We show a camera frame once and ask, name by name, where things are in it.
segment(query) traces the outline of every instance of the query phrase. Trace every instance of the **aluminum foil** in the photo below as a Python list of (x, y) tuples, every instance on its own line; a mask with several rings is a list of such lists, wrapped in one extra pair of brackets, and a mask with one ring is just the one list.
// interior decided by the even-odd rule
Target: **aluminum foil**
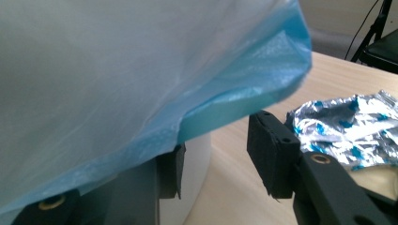
[(385, 91), (310, 101), (289, 112), (286, 123), (303, 152), (331, 155), (354, 171), (398, 166), (398, 101)]

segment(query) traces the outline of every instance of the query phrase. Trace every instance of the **wooden table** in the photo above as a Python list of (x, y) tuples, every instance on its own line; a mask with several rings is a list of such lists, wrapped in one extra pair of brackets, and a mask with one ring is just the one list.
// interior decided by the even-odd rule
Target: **wooden table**
[[(381, 89), (398, 97), (398, 75), (313, 54), (313, 69), (288, 99), (267, 108), (281, 121), (286, 112), (314, 99), (374, 94)], [(267, 195), (247, 152), (248, 118), (212, 132), (214, 148), (207, 178), (185, 224), (297, 224), (292, 200)], [(351, 173), (360, 185), (392, 199), (398, 196), (398, 172), (372, 168)]]

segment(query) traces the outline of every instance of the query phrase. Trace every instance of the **black chair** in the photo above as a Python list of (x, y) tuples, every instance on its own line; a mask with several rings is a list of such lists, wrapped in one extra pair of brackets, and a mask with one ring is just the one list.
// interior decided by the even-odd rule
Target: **black chair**
[[(369, 67), (398, 73), (398, 30), (381, 37), (389, 15), (391, 2), (392, 0), (384, 0), (375, 23), (358, 47), (351, 62), (360, 60)], [(375, 41), (369, 44), (373, 36), (375, 36)]]

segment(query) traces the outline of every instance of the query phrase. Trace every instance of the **silver foil wrapper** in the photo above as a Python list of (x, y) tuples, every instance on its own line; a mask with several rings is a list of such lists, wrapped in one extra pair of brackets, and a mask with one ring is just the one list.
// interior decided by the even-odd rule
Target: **silver foil wrapper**
[(310, 101), (289, 112), (286, 123), (303, 152), (331, 155), (354, 171), (398, 166), (398, 102), (385, 91)]

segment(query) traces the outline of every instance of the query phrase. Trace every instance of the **chair seat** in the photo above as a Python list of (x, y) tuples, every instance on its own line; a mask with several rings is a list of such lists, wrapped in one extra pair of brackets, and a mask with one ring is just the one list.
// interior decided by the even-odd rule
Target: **chair seat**
[(398, 29), (366, 47), (360, 61), (370, 67), (398, 73)]

